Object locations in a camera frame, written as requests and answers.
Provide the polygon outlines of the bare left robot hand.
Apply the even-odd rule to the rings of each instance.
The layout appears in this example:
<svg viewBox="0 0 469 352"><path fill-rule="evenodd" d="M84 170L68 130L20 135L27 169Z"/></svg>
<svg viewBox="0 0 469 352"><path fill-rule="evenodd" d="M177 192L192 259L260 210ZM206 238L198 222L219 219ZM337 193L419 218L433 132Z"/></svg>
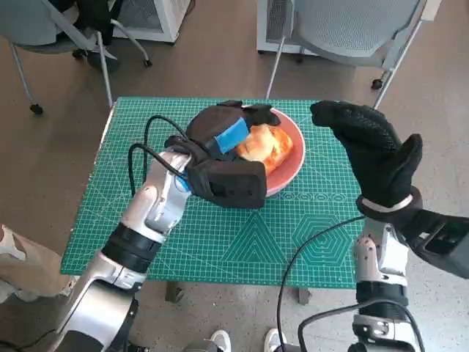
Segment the bare left robot hand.
<svg viewBox="0 0 469 352"><path fill-rule="evenodd" d="M280 119L272 106L245 106L241 100L225 100L201 110L188 124L185 134L212 158L233 161L236 146L250 134L254 125L277 126Z"/></svg>

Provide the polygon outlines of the gloved right robot hand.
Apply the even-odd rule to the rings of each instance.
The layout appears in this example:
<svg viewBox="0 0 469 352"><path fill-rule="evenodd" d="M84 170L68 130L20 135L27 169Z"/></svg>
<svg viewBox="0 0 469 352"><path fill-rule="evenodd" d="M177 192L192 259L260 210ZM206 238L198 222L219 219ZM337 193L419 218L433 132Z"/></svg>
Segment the gloved right robot hand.
<svg viewBox="0 0 469 352"><path fill-rule="evenodd" d="M422 158L420 134L402 142L385 115L369 106L323 100L310 111L313 124L330 128L345 148L365 199L392 208L411 194Z"/></svg>

